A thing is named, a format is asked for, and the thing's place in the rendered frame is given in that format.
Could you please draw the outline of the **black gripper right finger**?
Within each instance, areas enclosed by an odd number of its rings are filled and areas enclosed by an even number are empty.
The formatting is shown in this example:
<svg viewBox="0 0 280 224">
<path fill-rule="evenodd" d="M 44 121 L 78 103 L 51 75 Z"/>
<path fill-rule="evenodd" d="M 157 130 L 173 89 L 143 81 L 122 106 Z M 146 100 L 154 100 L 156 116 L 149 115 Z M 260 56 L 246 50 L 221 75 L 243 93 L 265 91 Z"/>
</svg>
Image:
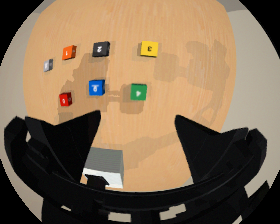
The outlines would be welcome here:
<svg viewBox="0 0 280 224">
<path fill-rule="evenodd" d="M 175 116 L 173 124 L 175 124 L 184 155 L 187 157 L 193 184 L 208 179 L 207 176 L 220 163 L 230 145 L 234 141 L 244 139 L 249 129 L 236 128 L 233 131 L 230 129 L 230 131 L 220 133 L 181 115 Z"/>
</svg>

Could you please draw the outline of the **green block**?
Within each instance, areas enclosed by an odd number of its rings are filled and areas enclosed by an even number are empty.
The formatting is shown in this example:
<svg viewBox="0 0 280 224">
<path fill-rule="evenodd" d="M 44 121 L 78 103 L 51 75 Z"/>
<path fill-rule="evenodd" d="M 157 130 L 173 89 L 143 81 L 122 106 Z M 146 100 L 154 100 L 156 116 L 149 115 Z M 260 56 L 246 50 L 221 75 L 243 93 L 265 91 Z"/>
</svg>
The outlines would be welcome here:
<svg viewBox="0 0 280 224">
<path fill-rule="evenodd" d="M 131 100 L 147 100 L 147 85 L 132 83 Z"/>
</svg>

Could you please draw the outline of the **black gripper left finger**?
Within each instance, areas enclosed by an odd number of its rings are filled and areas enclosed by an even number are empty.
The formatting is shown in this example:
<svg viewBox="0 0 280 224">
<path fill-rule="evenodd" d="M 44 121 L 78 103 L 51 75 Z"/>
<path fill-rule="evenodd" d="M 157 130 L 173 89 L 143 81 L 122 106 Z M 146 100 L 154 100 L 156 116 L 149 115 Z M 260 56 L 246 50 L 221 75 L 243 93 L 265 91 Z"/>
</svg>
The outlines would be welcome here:
<svg viewBox="0 0 280 224">
<path fill-rule="evenodd" d="M 32 139 L 35 137 L 36 140 L 48 145 L 69 179 L 80 183 L 100 120 L 100 109 L 95 109 L 83 116 L 73 117 L 72 120 L 56 125 L 36 117 L 34 119 L 26 117 L 26 124 Z"/>
</svg>

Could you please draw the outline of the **blue block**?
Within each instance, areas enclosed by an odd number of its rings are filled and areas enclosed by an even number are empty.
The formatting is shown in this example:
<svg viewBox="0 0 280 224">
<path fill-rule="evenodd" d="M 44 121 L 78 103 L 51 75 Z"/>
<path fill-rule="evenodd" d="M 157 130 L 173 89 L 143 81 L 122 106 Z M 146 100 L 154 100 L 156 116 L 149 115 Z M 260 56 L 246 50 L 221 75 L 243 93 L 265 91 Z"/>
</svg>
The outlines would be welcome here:
<svg viewBox="0 0 280 224">
<path fill-rule="evenodd" d="M 89 96 L 104 95 L 104 93 L 105 93 L 104 81 L 105 81 L 105 79 L 100 79 L 100 80 L 92 79 L 91 81 L 89 81 L 89 84 L 88 84 Z"/>
</svg>

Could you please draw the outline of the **yellow block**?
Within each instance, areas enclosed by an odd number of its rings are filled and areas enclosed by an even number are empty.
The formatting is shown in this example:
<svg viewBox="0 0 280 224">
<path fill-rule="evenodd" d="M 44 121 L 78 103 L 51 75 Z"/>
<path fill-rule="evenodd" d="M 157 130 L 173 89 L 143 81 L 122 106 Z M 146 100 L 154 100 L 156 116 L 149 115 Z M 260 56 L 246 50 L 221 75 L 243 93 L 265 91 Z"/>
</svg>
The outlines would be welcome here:
<svg viewBox="0 0 280 224">
<path fill-rule="evenodd" d="M 141 43 L 141 56 L 157 57 L 157 48 L 159 44 L 156 41 L 143 41 Z"/>
</svg>

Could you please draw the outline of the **red block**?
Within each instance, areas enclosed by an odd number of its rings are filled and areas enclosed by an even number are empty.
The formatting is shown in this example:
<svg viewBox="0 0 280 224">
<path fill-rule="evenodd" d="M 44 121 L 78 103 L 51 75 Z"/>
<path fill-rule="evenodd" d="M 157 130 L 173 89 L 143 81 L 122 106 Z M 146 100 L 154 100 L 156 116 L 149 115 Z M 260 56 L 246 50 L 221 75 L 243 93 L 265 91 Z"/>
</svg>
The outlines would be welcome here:
<svg viewBox="0 0 280 224">
<path fill-rule="evenodd" d="M 62 93 L 62 95 L 60 95 L 59 93 L 59 97 L 60 97 L 60 105 L 62 105 L 62 107 L 69 107 L 69 105 L 72 104 L 71 92 Z"/>
</svg>

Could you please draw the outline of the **orange block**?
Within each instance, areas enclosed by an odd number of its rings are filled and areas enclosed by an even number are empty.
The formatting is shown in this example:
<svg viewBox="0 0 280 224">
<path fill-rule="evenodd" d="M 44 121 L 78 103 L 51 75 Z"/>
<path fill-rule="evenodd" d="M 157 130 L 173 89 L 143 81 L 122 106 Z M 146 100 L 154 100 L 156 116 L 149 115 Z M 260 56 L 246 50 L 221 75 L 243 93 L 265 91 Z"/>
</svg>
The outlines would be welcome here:
<svg viewBox="0 0 280 224">
<path fill-rule="evenodd" d="M 63 48 L 63 59 L 62 60 L 71 60 L 73 57 L 76 57 L 76 45 L 71 45 L 71 47 Z"/>
</svg>

